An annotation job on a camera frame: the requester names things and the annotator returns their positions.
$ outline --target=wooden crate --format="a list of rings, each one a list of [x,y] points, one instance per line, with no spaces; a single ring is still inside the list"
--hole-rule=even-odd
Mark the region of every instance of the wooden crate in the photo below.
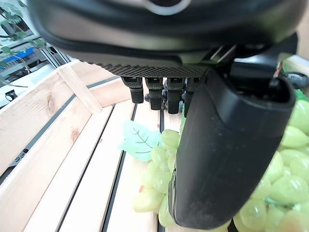
[[[0,232],[158,231],[157,215],[132,207],[146,164],[118,146],[126,120],[178,131],[181,116],[130,98],[120,78],[75,61],[0,110],[0,175],[47,127],[0,185]]]

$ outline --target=wood knot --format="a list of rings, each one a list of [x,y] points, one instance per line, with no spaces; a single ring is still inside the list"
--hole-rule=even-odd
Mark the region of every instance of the wood knot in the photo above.
[[[73,132],[72,132],[72,140],[73,140],[73,143],[76,141],[76,139],[78,138],[78,136],[79,136],[79,131],[78,131],[78,129],[75,129],[75,130],[73,130]]]
[[[55,101],[51,94],[47,97],[47,105],[49,112],[53,114],[55,112]]]

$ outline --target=robotic hand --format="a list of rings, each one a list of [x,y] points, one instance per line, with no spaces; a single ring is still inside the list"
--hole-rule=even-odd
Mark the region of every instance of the robotic hand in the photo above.
[[[32,0],[49,43],[122,77],[134,103],[169,113],[186,84],[186,124],[169,184],[177,224],[218,227],[247,201],[278,147],[295,103],[273,78],[296,52],[307,0]]]

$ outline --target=green leaf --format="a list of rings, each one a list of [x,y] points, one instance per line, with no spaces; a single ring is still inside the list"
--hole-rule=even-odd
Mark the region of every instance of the green leaf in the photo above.
[[[309,102],[309,98],[300,89],[295,90],[295,94],[297,100],[305,100]]]
[[[11,52],[11,49],[10,49],[9,47],[7,47],[7,46],[2,47],[2,48],[1,48],[1,51],[2,51],[3,53],[6,53],[6,54],[11,54],[11,53],[12,53],[12,52]]]
[[[20,17],[23,16],[23,13],[21,13],[21,11],[13,4],[7,2],[0,2],[0,7],[11,15],[18,15]]]
[[[161,133],[158,130],[150,131],[134,121],[124,123],[124,137],[125,141],[120,145],[120,149],[143,162],[151,160],[151,150],[162,144]]]

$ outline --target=grape cluster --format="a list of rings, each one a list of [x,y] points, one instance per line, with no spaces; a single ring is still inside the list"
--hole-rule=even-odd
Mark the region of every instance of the grape cluster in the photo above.
[[[309,232],[309,102],[298,100],[262,180],[233,217],[239,232]]]
[[[164,227],[175,224],[169,215],[167,192],[179,140],[175,131],[162,133],[163,145],[151,151],[152,162],[134,198],[136,212],[154,211]],[[238,232],[309,232],[309,102],[296,102],[280,148],[233,221]],[[197,231],[226,232],[230,222],[214,230]]]
[[[180,135],[176,131],[162,132],[162,146],[154,147],[151,151],[152,161],[142,177],[140,193],[133,200],[136,212],[154,211],[159,214],[159,222],[164,227],[175,224],[169,214],[168,190],[172,177],[176,152]]]

